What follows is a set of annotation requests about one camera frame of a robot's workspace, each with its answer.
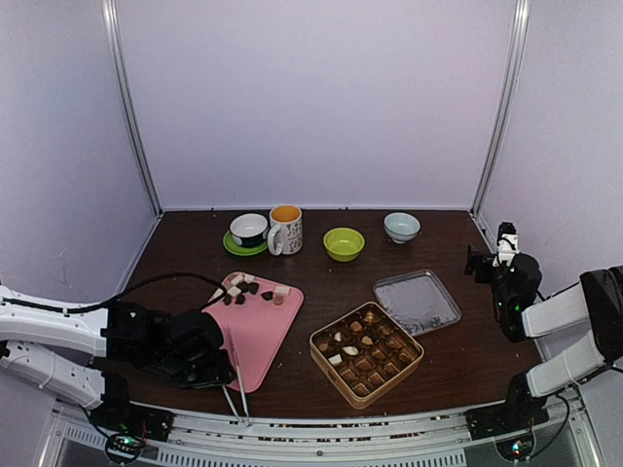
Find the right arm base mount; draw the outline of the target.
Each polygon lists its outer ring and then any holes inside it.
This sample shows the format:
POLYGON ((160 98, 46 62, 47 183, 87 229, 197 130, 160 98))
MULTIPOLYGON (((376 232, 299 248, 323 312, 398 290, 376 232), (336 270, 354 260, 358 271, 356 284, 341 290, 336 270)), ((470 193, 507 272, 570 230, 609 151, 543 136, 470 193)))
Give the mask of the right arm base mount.
POLYGON ((471 409, 464 416, 473 441, 529 430, 549 420, 544 408, 516 411, 508 409, 505 403, 471 409))

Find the white metal tongs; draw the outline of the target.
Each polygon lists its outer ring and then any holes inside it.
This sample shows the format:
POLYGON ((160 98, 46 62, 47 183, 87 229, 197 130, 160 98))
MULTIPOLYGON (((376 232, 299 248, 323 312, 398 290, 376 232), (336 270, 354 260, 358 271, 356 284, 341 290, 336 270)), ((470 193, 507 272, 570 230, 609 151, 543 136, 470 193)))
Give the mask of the white metal tongs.
POLYGON ((243 418, 241 418, 237 412, 237 410, 234 408, 234 405, 231 401, 231 397, 229 395, 229 392, 227 389, 225 389, 224 394, 226 395, 226 399, 228 401, 228 404, 230 405, 230 409, 232 410, 233 414, 238 418, 238 419, 242 419, 244 421, 244 424, 246 426, 250 426, 251 425, 251 416, 250 416, 250 410, 248 407, 248 401, 247 401, 247 396, 246 396, 246 391, 245 391, 245 385, 244 385, 244 380, 243 380, 243 374, 242 374, 242 369, 241 369, 241 364, 238 358, 238 354, 235 348, 235 344, 234 344, 234 339, 233 336, 230 333, 230 329, 227 328, 226 329, 227 333, 225 336, 225 346, 229 352, 229 355, 231 357, 232 360, 232 365, 234 366, 235 370, 236 370, 236 381, 238 382, 238 392, 239 392, 239 396, 240 396, 240 400, 241 400, 241 404, 242 404, 242 411, 243 411, 243 418))

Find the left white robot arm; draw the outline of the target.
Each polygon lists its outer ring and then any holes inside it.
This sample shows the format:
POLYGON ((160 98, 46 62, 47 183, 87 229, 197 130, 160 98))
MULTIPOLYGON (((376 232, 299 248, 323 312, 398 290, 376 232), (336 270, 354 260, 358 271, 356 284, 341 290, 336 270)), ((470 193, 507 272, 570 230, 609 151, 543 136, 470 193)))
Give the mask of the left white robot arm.
POLYGON ((81 367, 58 347, 132 365, 183 389, 226 385, 236 377, 223 332, 199 309, 181 314, 118 298, 80 305, 1 289, 1 366, 62 394, 103 417, 120 432, 133 430, 140 412, 118 375, 81 367))

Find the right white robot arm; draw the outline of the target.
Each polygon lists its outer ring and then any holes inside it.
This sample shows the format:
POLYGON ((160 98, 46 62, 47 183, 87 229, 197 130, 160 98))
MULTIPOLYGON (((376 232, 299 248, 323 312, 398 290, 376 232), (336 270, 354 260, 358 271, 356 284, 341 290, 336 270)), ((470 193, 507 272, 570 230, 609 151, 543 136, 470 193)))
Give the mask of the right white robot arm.
POLYGON ((521 428, 549 396, 622 358, 620 266, 584 272, 568 288, 537 302, 542 278, 538 261, 520 252, 507 235, 495 253, 468 246, 464 273, 491 286, 495 320, 509 341, 545 337, 583 321, 589 324, 576 343, 511 379, 498 415, 505 428, 521 428))

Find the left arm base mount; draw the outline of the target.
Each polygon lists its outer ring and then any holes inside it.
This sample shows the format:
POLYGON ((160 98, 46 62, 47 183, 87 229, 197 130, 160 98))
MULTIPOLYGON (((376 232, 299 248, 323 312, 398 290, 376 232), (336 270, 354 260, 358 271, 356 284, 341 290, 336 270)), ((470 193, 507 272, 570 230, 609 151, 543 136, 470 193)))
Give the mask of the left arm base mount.
POLYGON ((174 420, 170 411, 126 404, 102 404, 90 411, 98 427, 136 438, 166 442, 174 420))

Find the bear print tin lid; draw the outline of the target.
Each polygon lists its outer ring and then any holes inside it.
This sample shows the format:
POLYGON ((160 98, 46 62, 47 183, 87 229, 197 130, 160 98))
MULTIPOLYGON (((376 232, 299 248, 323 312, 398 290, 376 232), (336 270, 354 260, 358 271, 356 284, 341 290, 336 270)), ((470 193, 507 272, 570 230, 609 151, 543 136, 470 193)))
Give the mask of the bear print tin lid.
POLYGON ((439 277, 430 269, 376 281, 373 293, 386 313, 412 337, 461 320, 461 312, 439 277))

